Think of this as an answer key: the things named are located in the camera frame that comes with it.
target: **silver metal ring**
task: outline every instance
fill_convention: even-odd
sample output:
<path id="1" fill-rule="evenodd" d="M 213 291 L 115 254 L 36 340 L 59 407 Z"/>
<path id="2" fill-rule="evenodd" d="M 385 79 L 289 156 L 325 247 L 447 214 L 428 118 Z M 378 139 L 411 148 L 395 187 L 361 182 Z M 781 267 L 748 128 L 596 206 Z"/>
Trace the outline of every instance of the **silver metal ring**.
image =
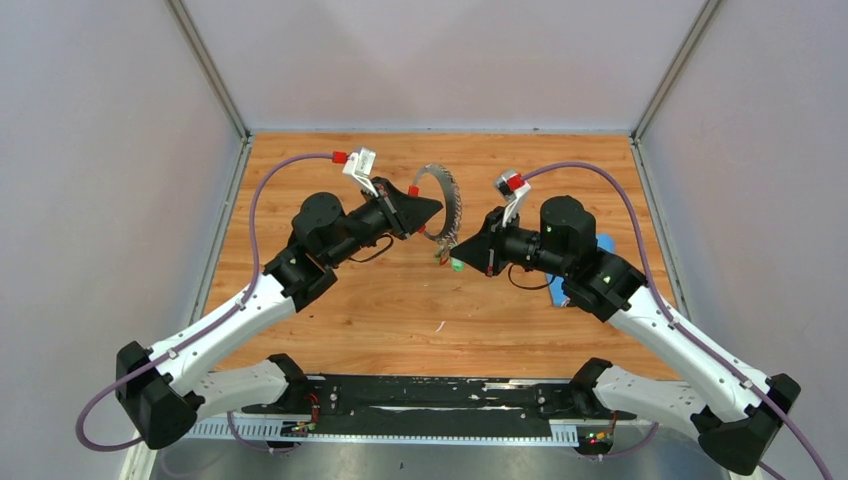
<path id="1" fill-rule="evenodd" d="M 462 197 L 459 196 L 459 185 L 457 185 L 450 171 L 444 165 L 438 163 L 424 165 L 415 174 L 415 180 L 412 181 L 412 184 L 418 186 L 421 177 L 426 173 L 436 178 L 442 188 L 442 194 L 445 196 L 445 224 L 442 230 L 435 235 L 426 230 L 422 233 L 434 242 L 452 247 L 457 243 L 459 223 L 462 218 Z"/>

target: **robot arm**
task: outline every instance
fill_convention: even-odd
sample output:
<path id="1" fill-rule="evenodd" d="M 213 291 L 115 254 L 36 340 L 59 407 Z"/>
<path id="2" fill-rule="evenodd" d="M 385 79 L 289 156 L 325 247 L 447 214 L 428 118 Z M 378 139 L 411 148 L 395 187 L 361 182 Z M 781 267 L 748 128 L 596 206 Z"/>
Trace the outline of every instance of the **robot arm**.
<path id="1" fill-rule="evenodd" d="M 660 422 L 698 439 L 716 462 L 742 474 L 756 468 L 782 422 L 728 369 L 680 332 L 684 327 L 724 359 L 742 370 L 753 384 L 788 412 L 800 387 L 787 375 L 766 376 L 743 363 L 666 306 L 666 318 L 655 302 L 645 275 L 618 255 L 597 245 L 595 218 L 570 196 L 548 199 L 541 207 L 540 231 L 520 227 L 518 206 L 529 185 L 510 171 L 495 182 L 508 201 L 492 210 L 480 231 L 451 251 L 457 258 L 496 276 L 514 263 L 564 278 L 570 305 L 633 336 L 686 383 L 638 377 L 611 363 L 592 359 L 574 376 L 583 398 L 578 408 L 621 410 Z"/>
<path id="2" fill-rule="evenodd" d="M 352 154 L 344 173 L 360 186 L 365 202 L 345 213 L 339 199 L 316 193 L 292 219 L 286 247 L 265 265 L 245 304 L 246 290 L 224 302 L 187 329 L 144 349 L 137 342 L 117 355 L 121 378 L 151 359 L 168 358 L 116 391 L 118 401 L 142 439 L 152 449 L 181 438 L 197 422 L 245 405 L 285 401 L 293 380 L 303 377 L 285 355 L 257 365 L 209 373 L 221 360 L 273 323 L 306 308 L 336 282 L 334 269 L 378 238 L 406 239 L 442 209 L 441 202 L 409 196 L 386 179 L 369 179 L 373 152 Z M 186 338 L 208 329 L 238 307 L 224 323 L 188 348 L 177 352 Z"/>

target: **gray wall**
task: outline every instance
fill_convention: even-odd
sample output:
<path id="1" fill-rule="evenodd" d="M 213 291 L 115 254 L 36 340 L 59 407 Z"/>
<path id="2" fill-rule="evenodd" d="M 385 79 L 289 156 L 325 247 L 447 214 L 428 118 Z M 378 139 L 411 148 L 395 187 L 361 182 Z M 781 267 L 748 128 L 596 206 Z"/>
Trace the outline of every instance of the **gray wall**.
<path id="1" fill-rule="evenodd" d="M 237 141 L 162 1 L 3 2 L 0 45 L 0 478 L 115 478 L 74 420 L 187 321 Z"/>
<path id="2" fill-rule="evenodd" d="M 848 471 L 846 23 L 845 2 L 725 2 L 645 140 L 693 317 L 801 383 L 792 417 L 837 476 Z M 766 459 L 817 478 L 788 431 Z"/>
<path id="3" fill-rule="evenodd" d="M 703 0 L 187 0 L 251 128 L 630 129 Z"/>

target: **wooden surface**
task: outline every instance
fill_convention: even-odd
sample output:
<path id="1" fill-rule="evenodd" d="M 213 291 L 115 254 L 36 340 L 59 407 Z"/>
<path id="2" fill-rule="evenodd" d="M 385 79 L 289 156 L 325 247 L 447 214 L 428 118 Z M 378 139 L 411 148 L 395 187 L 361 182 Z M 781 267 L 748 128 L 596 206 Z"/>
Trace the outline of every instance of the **wooden surface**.
<path id="1" fill-rule="evenodd" d="M 648 239 L 649 256 L 663 294 L 671 298 L 627 138 L 624 136 L 479 134 L 260 134 L 247 164 L 218 264 L 207 311 L 227 300 L 250 277 L 247 218 L 259 179 L 274 164 L 306 152 L 377 152 L 372 172 L 401 190 L 424 164 L 447 166 L 463 199 L 460 240 L 476 233 L 483 217 L 503 200 L 492 182 L 509 168 L 520 172 L 567 159 L 592 162 L 613 174 L 630 194 Z M 598 232 L 616 242 L 616 253 L 639 264 L 626 210 L 615 191 L 592 172 L 560 169 L 537 177 L 522 209 L 522 226 L 538 228 L 539 206 L 570 194 L 597 217 Z M 260 258 L 267 262 L 286 245 L 291 219 L 312 193 L 337 195 L 346 210 L 361 197 L 328 160 L 308 160 L 281 170 L 259 203 L 256 225 Z M 422 196 L 441 198 L 435 181 Z M 432 223 L 441 225 L 440 214 Z M 436 245 L 421 235 L 395 241 L 369 264 L 347 262 L 339 281 L 320 299 L 256 336 L 227 358 L 242 367 L 273 353 L 288 353 L 307 372 L 571 377 L 590 357 L 611 360 L 634 373 L 676 378 L 651 352 L 627 335 L 572 308 L 555 308 L 547 290 L 523 291 L 466 268 L 452 271 L 433 261 Z M 367 251 L 358 255 L 363 258 Z M 539 272 L 515 270 L 516 282 L 544 283 Z M 440 331 L 439 326 L 445 322 Z"/>

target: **purple cable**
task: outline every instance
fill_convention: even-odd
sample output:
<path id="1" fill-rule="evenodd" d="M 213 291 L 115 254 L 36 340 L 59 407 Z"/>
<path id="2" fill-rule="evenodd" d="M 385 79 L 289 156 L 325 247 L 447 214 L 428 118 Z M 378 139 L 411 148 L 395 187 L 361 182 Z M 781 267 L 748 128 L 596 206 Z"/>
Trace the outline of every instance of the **purple cable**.
<path id="1" fill-rule="evenodd" d="M 775 478 L 775 480 L 786 480 L 786 477 L 784 477 L 783 475 L 781 475 L 781 474 L 777 473 L 777 472 L 776 472 L 773 468 L 769 467 L 768 465 L 766 465 L 766 464 L 765 464 L 765 463 L 763 463 L 763 462 L 760 462 L 760 468 L 762 468 L 762 469 L 763 469 L 763 470 L 765 470 L 765 471 L 766 471 L 769 475 L 771 475 L 772 477 L 774 477 L 774 478 Z"/>
<path id="2" fill-rule="evenodd" d="M 243 445 L 243 446 L 245 446 L 245 447 L 247 447 L 247 448 L 249 448 L 253 451 L 256 451 L 256 452 L 270 453 L 270 454 L 273 455 L 273 454 L 276 454 L 276 453 L 288 453 L 288 452 L 291 452 L 292 450 L 297 448 L 297 446 L 289 447 L 289 448 L 271 448 L 271 447 L 262 448 L 262 447 L 257 447 L 256 445 L 253 445 L 252 443 L 245 440 L 241 435 L 239 435 L 238 430 L 236 429 L 236 424 L 233 421 L 233 412 L 227 412 L 227 426 L 230 427 L 230 433 L 233 434 L 233 437 L 235 437 L 237 442 L 239 442 L 241 445 Z"/>
<path id="3" fill-rule="evenodd" d="M 278 163 L 271 170 L 269 170 L 268 173 L 266 173 L 265 176 L 262 178 L 262 180 L 259 181 L 259 185 L 256 187 L 256 191 L 253 194 L 253 200 L 251 200 L 250 202 L 250 217 L 248 222 L 248 228 L 250 231 L 250 248 L 253 251 L 253 272 L 251 273 L 250 283 L 247 286 L 247 290 L 244 292 L 244 296 L 241 298 L 241 303 L 243 304 L 246 304 L 248 299 L 250 299 L 250 296 L 253 294 L 253 290 L 256 289 L 256 281 L 259 279 L 259 243 L 256 241 L 256 204 L 259 202 L 259 194 L 262 193 L 262 189 L 265 188 L 265 184 L 268 183 L 268 180 L 270 180 L 271 177 L 275 173 L 277 173 L 281 168 L 287 165 L 291 165 L 292 163 L 310 158 L 326 158 L 332 160 L 333 155 L 329 153 L 307 153 L 291 157 L 288 160 L 284 160 Z M 220 318 L 210 323 L 194 335 L 186 338 L 185 340 L 177 344 L 173 348 L 173 350 L 176 352 L 184 350 L 192 343 L 196 342 L 197 340 L 200 340 L 201 338 L 209 334 L 209 332 L 221 326 L 221 324 L 229 320 L 229 318 L 232 317 L 237 311 L 239 311 L 239 306 L 237 304 L 233 305 L 232 308 L 227 310 L 223 315 L 221 315 Z M 140 375 L 143 375 L 151 369 L 156 368 L 167 359 L 168 354 L 160 355 L 159 357 L 151 360 L 150 363 L 144 365 L 138 370 L 134 370 L 133 372 L 115 380 L 114 383 L 101 390 L 97 395 L 95 395 L 91 400 L 89 400 L 88 403 L 86 403 L 83 407 L 79 416 L 77 417 L 77 422 L 75 426 L 77 440 L 79 440 L 79 442 L 84 447 L 88 448 L 89 450 L 94 450 L 95 452 L 117 452 L 119 450 L 124 450 L 126 448 L 132 447 L 133 445 L 141 443 L 141 437 L 137 437 L 128 442 L 120 443 L 117 445 L 101 445 L 99 443 L 95 443 L 85 435 L 85 419 L 88 418 L 88 414 L 91 413 L 91 410 L 94 408 L 94 406 L 100 403 L 100 401 L 103 400 L 106 395 L 109 395 L 118 388 L 126 385 L 128 382 L 132 381 L 135 378 L 138 378 Z"/>
<path id="4" fill-rule="evenodd" d="M 651 272 L 651 267 L 648 263 L 648 253 L 645 250 L 645 239 L 642 237 L 642 230 L 639 228 L 639 220 L 636 217 L 636 210 L 633 208 L 633 204 L 630 202 L 630 198 L 627 196 L 627 192 L 624 191 L 624 188 L 621 186 L 621 184 L 619 184 L 615 180 L 615 178 L 612 175 L 610 175 L 608 172 L 606 172 L 605 170 L 603 170 L 600 167 L 597 167 L 595 165 L 592 165 L 590 163 L 586 163 L 586 162 L 558 162 L 558 163 L 553 163 L 551 165 L 547 165 L 547 166 L 544 166 L 544 167 L 541 167 L 541 168 L 537 168 L 536 170 L 533 170 L 532 172 L 528 173 L 527 175 L 524 175 L 524 180 L 530 180 L 531 178 L 535 177 L 536 175 L 541 175 L 545 172 L 549 172 L 549 171 L 555 170 L 557 168 L 582 168 L 582 169 L 585 169 L 585 170 L 591 170 L 591 171 L 601 175 L 602 177 L 604 177 L 610 183 L 610 185 L 612 185 L 613 188 L 615 188 L 615 190 L 618 192 L 618 195 L 621 197 L 621 200 L 624 201 L 624 206 L 627 207 L 628 215 L 630 215 L 630 222 L 633 224 L 633 231 L 636 234 L 636 244 L 639 248 L 639 258 L 642 260 L 642 269 L 645 271 L 645 278 L 648 281 L 648 289 L 651 291 L 651 296 L 654 297 L 654 301 L 656 302 L 659 309 L 662 311 L 665 318 L 668 319 L 668 321 L 673 322 L 674 321 L 674 315 L 671 313 L 671 311 L 666 306 L 665 302 L 662 299 L 662 295 L 660 294 L 659 290 L 657 289 L 656 284 L 654 283 L 654 275 Z M 819 455 L 819 453 L 816 451 L 815 447 L 813 447 L 812 443 L 810 443 L 810 441 L 807 439 L 807 437 L 804 435 L 804 433 L 801 432 L 801 429 L 798 428 L 798 425 L 796 425 L 795 422 L 793 422 L 792 419 L 789 418 L 789 416 L 786 415 L 786 413 L 783 410 L 781 410 L 781 408 L 778 407 L 777 404 L 774 403 L 774 401 L 771 398 L 768 397 L 768 395 L 766 395 L 762 390 L 760 390 L 760 388 L 757 387 L 757 385 L 755 385 L 751 381 L 751 379 L 749 379 L 744 373 L 742 373 L 738 368 L 736 368 L 731 362 L 729 362 L 728 360 L 723 358 L 721 355 L 719 355 L 718 352 L 716 352 L 715 350 L 710 348 L 709 345 L 707 345 L 706 343 L 701 341 L 701 339 L 696 337 L 695 334 L 693 334 L 688 329 L 686 329 L 686 327 L 684 327 L 682 324 L 678 323 L 674 326 L 674 328 L 676 328 L 689 341 L 691 341 L 692 343 L 697 345 L 707 355 L 712 357 L 713 360 L 717 361 L 719 364 L 721 364 L 721 366 L 723 366 L 728 371 L 730 371 L 730 373 L 734 377 L 736 377 L 740 382 L 750 383 L 751 384 L 751 391 L 754 392 L 754 394 L 757 395 L 760 398 L 760 400 L 763 401 L 763 403 L 768 405 L 768 407 L 770 409 L 772 409 L 772 411 L 775 414 L 777 414 L 778 418 L 780 418 L 780 420 L 783 421 L 783 423 L 786 424 L 786 426 L 789 428 L 789 430 L 795 435 L 795 438 L 798 439 L 798 441 L 801 443 L 801 446 L 804 447 L 804 449 L 810 455 L 810 458 L 812 458 L 813 462 L 815 462 L 816 467 L 818 467 L 819 471 L 822 474 L 822 477 L 825 480 L 833 480 L 833 475 L 831 475 L 830 470 L 828 470 L 827 465 L 825 465 L 824 460 L 821 458 L 821 455 Z M 769 471 L 769 473 L 774 472 L 774 470 L 771 469 L 771 467 L 764 465 L 762 462 L 760 462 L 760 466 L 767 469 L 767 471 Z"/>
<path id="5" fill-rule="evenodd" d="M 645 438 L 643 438 L 641 442 L 637 443 L 636 445 L 633 445 L 632 447 L 630 447 L 626 450 L 622 450 L 620 452 L 615 452 L 615 453 L 610 453 L 610 454 L 607 454 L 607 455 L 583 455 L 583 456 L 586 457 L 586 458 L 591 458 L 593 460 L 597 460 L 598 458 L 601 458 L 603 460 L 603 459 L 609 459 L 609 458 L 626 457 L 627 455 L 630 455 L 631 453 L 636 453 L 639 450 L 642 450 L 649 443 L 651 443 L 651 440 L 653 440 L 654 435 L 657 434 L 657 431 L 659 429 L 660 429 L 660 424 L 657 423 L 657 422 L 654 422 L 653 424 L 651 424 L 651 430 L 648 431 L 648 434 L 645 435 Z"/>

